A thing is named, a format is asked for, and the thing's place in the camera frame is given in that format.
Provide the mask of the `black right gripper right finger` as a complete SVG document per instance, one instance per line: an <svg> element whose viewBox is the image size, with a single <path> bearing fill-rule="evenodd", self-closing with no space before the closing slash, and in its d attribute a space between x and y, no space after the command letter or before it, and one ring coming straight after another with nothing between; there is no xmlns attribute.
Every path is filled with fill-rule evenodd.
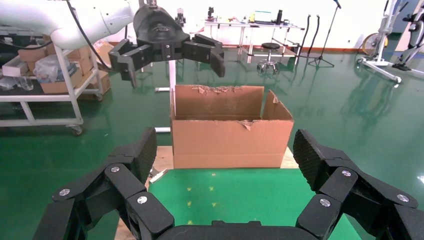
<svg viewBox="0 0 424 240"><path fill-rule="evenodd" d="M293 157L314 196L296 220L318 240L332 234L342 215L377 240L421 240L424 213L410 194L362 171L342 150L319 144L299 129Z"/></svg>

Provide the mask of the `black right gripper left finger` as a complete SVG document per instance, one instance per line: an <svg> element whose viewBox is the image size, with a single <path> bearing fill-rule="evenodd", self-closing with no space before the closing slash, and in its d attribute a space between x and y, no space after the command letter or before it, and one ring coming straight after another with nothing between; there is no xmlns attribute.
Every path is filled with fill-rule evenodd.
<svg viewBox="0 0 424 240"><path fill-rule="evenodd" d="M116 147L97 169L58 188L38 224L35 240L85 240L115 211L137 240L156 240L175 225L172 214L145 186L157 155L157 135L145 129Z"/></svg>

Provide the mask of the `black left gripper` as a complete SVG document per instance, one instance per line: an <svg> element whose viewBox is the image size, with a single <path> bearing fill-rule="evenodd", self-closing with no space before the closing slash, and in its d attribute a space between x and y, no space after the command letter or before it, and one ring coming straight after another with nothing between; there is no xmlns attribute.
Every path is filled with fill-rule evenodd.
<svg viewBox="0 0 424 240"><path fill-rule="evenodd" d="M196 33L190 35L162 7L141 6L133 18L136 44L121 40L109 52L111 69L123 81L137 87L136 72L152 62L188 59L209 64L220 78L226 73L225 53L220 41Z"/></svg>

